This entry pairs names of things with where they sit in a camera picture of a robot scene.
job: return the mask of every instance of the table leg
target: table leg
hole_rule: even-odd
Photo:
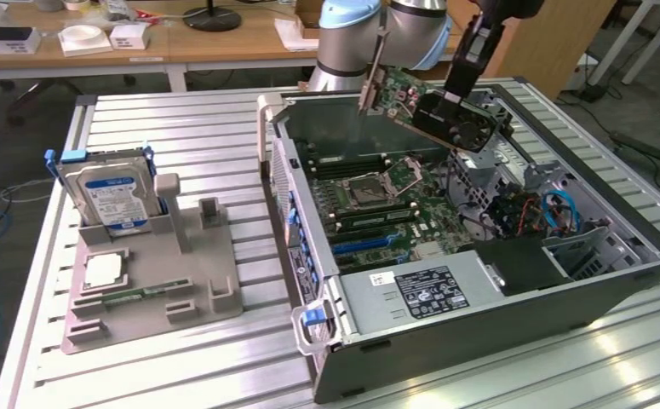
[[[604,55],[602,61],[600,62],[600,65],[592,73],[592,77],[588,81],[590,85],[597,84],[600,82],[600,79],[602,79],[602,75],[606,72],[606,69],[610,67],[612,61],[614,61],[617,54],[620,54],[620,51],[626,44],[626,40],[629,40],[629,37],[633,35],[634,29],[637,28],[642,21],[642,18],[648,14],[653,1],[654,0],[642,1],[640,7],[637,8],[632,19],[629,19],[629,22],[626,23],[625,29],[622,30],[622,32],[620,32],[617,40],[614,40],[614,43],[612,44],[610,50]]]
[[[649,42],[648,47],[642,51],[642,54],[637,58],[637,61],[634,62],[632,68],[626,72],[625,77],[622,78],[622,84],[629,84],[633,81],[634,76],[648,63],[649,57],[652,57],[652,54],[654,54],[657,47],[660,47],[660,30],[657,31],[654,38]]]
[[[165,66],[165,74],[168,74],[168,82],[170,83],[170,92],[186,92],[185,85],[185,65],[170,64]]]

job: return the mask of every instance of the processor chip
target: processor chip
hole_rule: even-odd
[[[388,200],[385,189],[377,177],[364,177],[349,181],[349,193],[358,205],[368,205]]]

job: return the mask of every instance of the hard drive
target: hard drive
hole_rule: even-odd
[[[84,226],[104,225],[112,237],[149,231],[148,218],[165,213],[153,190],[148,147],[114,152],[64,151],[46,166],[65,186]]]

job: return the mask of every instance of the desk lamp base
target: desk lamp base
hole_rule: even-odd
[[[189,15],[189,17],[182,17],[186,26],[204,32],[226,32],[241,25],[241,16],[234,11],[221,7],[214,7],[212,11],[213,13],[209,14],[205,7],[198,7],[182,13],[182,15]]]

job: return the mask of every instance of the metal slotted table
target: metal slotted table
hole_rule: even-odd
[[[660,229],[660,194],[528,84],[494,80]],[[256,99],[284,89],[98,97],[76,107],[66,148],[148,140],[180,206],[228,206],[245,312],[74,355],[58,350],[78,214],[54,185],[0,379],[0,407],[318,407],[296,352],[257,173]],[[514,138],[534,159],[548,149]],[[660,405],[660,285],[586,328],[376,389],[322,408]]]

